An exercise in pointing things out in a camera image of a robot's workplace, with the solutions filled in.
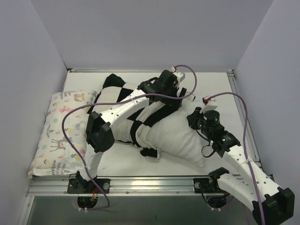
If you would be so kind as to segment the black white checkered pillowcase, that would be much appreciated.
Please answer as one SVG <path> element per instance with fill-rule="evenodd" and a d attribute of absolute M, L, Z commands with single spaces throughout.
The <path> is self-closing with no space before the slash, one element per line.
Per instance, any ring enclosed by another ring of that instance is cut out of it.
<path fill-rule="evenodd" d="M 92 146 L 96 154 L 109 150 L 115 142 L 112 129 L 124 120 L 132 119 L 134 123 L 130 135 L 133 144 L 138 146 L 136 131 L 143 123 L 137 120 L 137 117 L 147 106 L 155 102 L 161 102 L 163 107 L 156 110 L 154 115 L 147 117 L 150 125 L 178 110 L 187 91 L 183 88 L 177 95 L 179 84 L 184 79 L 184 73 L 164 70 L 160 77 L 142 82 L 130 93 L 122 93 L 119 101 L 110 109 L 101 113 L 90 110 L 86 128 L 87 143 Z"/>

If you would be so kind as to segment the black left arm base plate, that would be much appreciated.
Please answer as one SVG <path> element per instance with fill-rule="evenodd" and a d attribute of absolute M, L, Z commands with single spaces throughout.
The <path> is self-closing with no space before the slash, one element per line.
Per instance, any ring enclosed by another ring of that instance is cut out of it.
<path fill-rule="evenodd" d="M 110 179 L 95 178 L 95 182 L 102 188 L 103 192 L 108 194 L 110 190 Z M 96 185 L 92 181 L 88 181 L 87 187 L 83 187 L 77 178 L 71 178 L 68 182 L 68 194 L 95 194 Z"/>

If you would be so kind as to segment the white pillow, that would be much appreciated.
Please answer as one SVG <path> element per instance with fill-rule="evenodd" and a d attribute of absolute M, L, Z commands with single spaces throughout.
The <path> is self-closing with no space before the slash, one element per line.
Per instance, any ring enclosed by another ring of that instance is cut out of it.
<path fill-rule="evenodd" d="M 205 143 L 195 130 L 189 127 L 187 116 L 196 107 L 203 107 L 199 101 L 184 99 L 182 106 L 152 127 L 142 127 L 136 132 L 136 140 L 143 148 L 155 149 L 183 158 L 198 167 L 204 166 L 201 149 Z"/>

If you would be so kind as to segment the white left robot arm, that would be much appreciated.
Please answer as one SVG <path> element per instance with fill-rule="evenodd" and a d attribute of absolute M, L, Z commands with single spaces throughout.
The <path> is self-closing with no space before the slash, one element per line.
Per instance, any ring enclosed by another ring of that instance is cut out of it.
<path fill-rule="evenodd" d="M 177 95 L 179 84 L 185 79 L 181 72 L 164 70 L 158 78 L 152 78 L 140 83 L 131 94 L 120 104 L 112 106 L 101 113 L 91 112 L 86 126 L 87 150 L 84 156 L 84 168 L 76 173 L 78 187 L 85 193 L 91 192 L 95 187 L 94 178 L 103 153 L 109 150 L 114 142 L 113 129 L 133 113 L 154 102 L 161 101 L 178 109 L 186 89 Z"/>

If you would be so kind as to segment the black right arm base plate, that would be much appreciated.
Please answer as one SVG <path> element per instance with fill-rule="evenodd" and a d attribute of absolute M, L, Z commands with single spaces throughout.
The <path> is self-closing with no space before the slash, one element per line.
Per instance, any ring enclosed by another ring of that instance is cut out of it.
<path fill-rule="evenodd" d="M 193 179 L 193 185 L 194 185 L 194 192 L 197 194 L 224 194 L 225 191 L 216 189 L 212 183 L 209 182 L 208 177 L 200 177 L 200 178 L 194 178 Z"/>

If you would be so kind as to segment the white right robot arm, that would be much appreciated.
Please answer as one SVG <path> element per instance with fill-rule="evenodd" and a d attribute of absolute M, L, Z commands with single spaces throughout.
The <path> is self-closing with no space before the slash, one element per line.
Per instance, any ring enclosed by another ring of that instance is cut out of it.
<path fill-rule="evenodd" d="M 238 180 L 229 170 L 220 167 L 209 173 L 209 189 L 232 195 L 245 205 L 259 225 L 280 225 L 293 217 L 295 194 L 282 188 L 267 176 L 247 155 L 240 141 L 221 125 L 216 110 L 204 112 L 197 107 L 187 116 L 189 126 L 201 131 L 210 142 L 213 152 L 242 177 Z"/>

